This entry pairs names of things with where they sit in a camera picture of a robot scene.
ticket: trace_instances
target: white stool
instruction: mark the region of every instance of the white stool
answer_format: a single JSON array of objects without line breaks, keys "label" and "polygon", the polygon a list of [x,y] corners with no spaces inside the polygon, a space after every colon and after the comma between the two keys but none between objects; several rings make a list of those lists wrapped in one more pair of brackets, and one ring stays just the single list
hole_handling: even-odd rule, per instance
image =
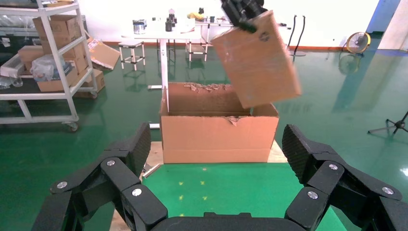
[{"label": "white stool", "polygon": [[[135,48],[140,45],[141,45],[141,50],[143,52],[143,56],[136,56]],[[123,59],[122,48],[129,48],[131,52],[131,56]],[[143,60],[143,65],[146,65],[145,56],[144,56],[144,42],[136,42],[136,41],[121,42],[119,43],[119,51],[120,51],[120,62],[122,64],[122,69],[123,69],[123,63],[127,63],[127,64],[133,64],[135,70],[137,70],[136,64],[140,60]]]}]

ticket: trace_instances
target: robotic hand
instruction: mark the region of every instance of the robotic hand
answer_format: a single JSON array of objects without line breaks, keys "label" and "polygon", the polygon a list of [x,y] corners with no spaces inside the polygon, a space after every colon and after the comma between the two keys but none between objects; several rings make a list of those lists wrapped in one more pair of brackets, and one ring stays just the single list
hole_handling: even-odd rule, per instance
[{"label": "robotic hand", "polygon": [[349,166],[294,125],[286,126],[282,145],[304,185],[284,218],[249,213],[168,218],[167,208],[139,180],[150,151],[149,124],[143,123],[134,137],[112,143],[88,167],[55,182],[32,231],[81,231],[108,202],[132,231],[314,231],[330,205],[364,231],[408,230],[408,205],[396,188]]}]

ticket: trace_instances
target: wooden board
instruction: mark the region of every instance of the wooden board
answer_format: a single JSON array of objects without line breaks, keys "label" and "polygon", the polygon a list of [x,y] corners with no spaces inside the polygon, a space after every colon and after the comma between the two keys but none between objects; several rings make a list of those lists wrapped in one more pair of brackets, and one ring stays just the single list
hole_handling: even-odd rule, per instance
[{"label": "wooden board", "polygon": [[[150,166],[163,164],[163,149],[160,141],[152,142],[150,146],[150,153],[146,161]],[[273,141],[270,149],[268,163],[286,163],[288,160],[283,155],[278,143]],[[109,231],[130,231],[126,223],[122,220],[118,212],[115,210]]]}]

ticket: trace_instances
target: cardboard box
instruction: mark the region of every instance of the cardboard box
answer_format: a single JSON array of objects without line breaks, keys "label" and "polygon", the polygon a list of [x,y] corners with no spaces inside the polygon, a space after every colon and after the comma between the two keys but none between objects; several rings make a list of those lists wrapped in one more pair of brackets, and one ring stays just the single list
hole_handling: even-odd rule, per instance
[{"label": "cardboard box", "polygon": [[169,83],[160,108],[164,163],[267,162],[279,116],[244,109],[231,85]]},{"label": "cardboard box", "polygon": [[[37,29],[41,45],[45,54],[51,54],[50,43],[48,42],[47,35],[45,34],[44,25],[41,18],[33,19],[34,25]],[[75,39],[81,37],[81,29],[76,16],[74,15],[53,15],[50,17],[51,31],[54,36],[55,44],[58,49],[68,45]],[[76,58],[85,56],[85,49],[83,44],[76,45],[73,49],[67,51],[64,58]]]},{"label": "cardboard box", "polygon": [[20,60],[26,66],[27,70],[31,69],[32,62],[37,58],[44,55],[44,51],[41,46],[23,46],[19,51]]},{"label": "cardboard box", "polygon": [[[63,48],[64,46],[68,45],[75,39],[73,38],[54,38],[55,44],[57,45],[58,49]],[[41,45],[44,50],[45,54],[52,54],[51,46],[46,37],[40,37]],[[82,43],[74,46],[72,49],[67,51],[63,54],[64,58],[76,58],[76,57],[84,57],[85,56],[85,48]]]},{"label": "cardboard box", "polygon": [[119,51],[102,43],[100,40],[88,39],[88,48],[94,68],[113,70],[120,56]]},{"label": "cardboard box", "polygon": [[[78,76],[78,81],[86,74],[87,70],[83,71],[81,74]],[[93,73],[95,75],[95,80],[96,80],[96,86],[97,86],[97,91],[99,92],[105,87],[105,78],[103,76],[103,72],[100,70],[93,69]],[[92,82],[92,77],[89,76],[85,82],[82,84],[82,87],[93,87],[93,82]],[[74,94],[74,97],[78,98],[93,98],[93,95],[90,92],[77,92]]]},{"label": "cardboard box", "polygon": [[233,28],[211,41],[244,108],[301,94],[297,74],[273,12],[251,20],[253,34]]},{"label": "cardboard box", "polygon": [[64,60],[66,62],[70,62],[71,65],[76,68],[78,74],[80,74],[83,70],[86,70],[88,67],[88,61],[84,56],[65,58]]},{"label": "cardboard box", "polygon": [[[77,70],[74,68],[66,75],[66,81],[71,86],[73,82],[78,78]],[[52,80],[37,82],[40,91],[62,91],[64,90],[61,80]]]},{"label": "cardboard box", "polygon": [[[33,19],[34,25],[40,37],[46,37],[44,25],[41,18]],[[50,16],[50,26],[54,37],[79,38],[81,29],[75,15],[52,15]]]}]

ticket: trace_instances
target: yellow fan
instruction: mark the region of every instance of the yellow fan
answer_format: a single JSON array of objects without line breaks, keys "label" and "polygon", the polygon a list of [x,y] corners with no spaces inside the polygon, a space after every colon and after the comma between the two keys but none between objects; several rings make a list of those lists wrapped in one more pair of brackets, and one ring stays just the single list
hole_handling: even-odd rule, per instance
[{"label": "yellow fan", "polygon": [[346,43],[347,50],[353,54],[363,53],[371,43],[371,37],[365,32],[352,34]]}]

